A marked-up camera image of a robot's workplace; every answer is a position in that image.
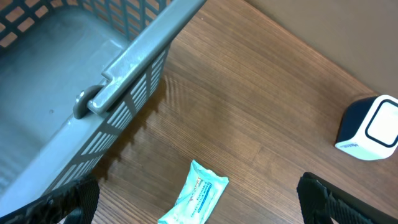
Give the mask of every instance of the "wooden table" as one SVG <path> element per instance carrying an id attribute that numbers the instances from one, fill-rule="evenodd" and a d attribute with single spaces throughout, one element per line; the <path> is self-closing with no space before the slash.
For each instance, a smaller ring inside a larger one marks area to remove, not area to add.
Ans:
<path id="1" fill-rule="evenodd" d="M 374 94 L 244 1 L 209 0 L 95 169 L 95 223 L 155 223 L 193 159 L 230 181 L 208 223 L 302 223 L 305 171 L 398 217 L 398 154 L 365 162 L 333 147 L 345 108 Z"/>

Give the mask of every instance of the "brown wall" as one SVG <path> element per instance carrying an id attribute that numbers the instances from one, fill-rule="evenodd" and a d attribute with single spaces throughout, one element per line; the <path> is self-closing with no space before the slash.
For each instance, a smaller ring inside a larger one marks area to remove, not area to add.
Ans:
<path id="1" fill-rule="evenodd" d="M 398 97 L 398 1 L 246 1 L 372 89 Z"/>

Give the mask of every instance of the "blue and white package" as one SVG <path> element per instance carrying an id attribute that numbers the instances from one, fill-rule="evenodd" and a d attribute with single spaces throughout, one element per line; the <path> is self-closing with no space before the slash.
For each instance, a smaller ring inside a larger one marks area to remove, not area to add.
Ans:
<path id="1" fill-rule="evenodd" d="M 228 185 L 227 177 L 219 177 L 192 161 L 187 181 L 174 207 L 158 224 L 202 224 L 209 218 L 218 199 Z"/>

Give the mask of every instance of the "white cube device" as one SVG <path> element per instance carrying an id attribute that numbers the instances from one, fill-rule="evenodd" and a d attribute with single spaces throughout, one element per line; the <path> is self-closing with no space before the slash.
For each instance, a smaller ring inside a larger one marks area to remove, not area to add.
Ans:
<path id="1" fill-rule="evenodd" d="M 398 146 L 398 100 L 375 96 L 351 104 L 335 147 L 365 161 L 385 159 Z"/>

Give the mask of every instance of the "wet wipes package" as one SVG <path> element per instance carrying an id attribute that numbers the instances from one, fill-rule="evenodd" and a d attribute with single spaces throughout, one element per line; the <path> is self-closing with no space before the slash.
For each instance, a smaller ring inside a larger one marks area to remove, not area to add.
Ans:
<path id="1" fill-rule="evenodd" d="M 158 224 L 205 223 L 227 185 L 227 177 L 219 177 L 192 161 L 187 181 L 174 207 L 160 218 Z"/>

